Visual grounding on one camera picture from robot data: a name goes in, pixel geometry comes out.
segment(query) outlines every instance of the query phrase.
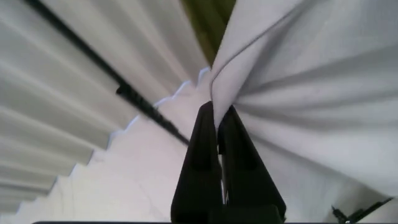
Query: olive green curtain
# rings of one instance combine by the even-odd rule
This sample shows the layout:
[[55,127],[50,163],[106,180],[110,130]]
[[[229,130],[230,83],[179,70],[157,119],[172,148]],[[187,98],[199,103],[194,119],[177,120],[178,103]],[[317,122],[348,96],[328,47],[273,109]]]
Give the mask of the olive green curtain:
[[235,0],[181,0],[210,65],[231,16]]

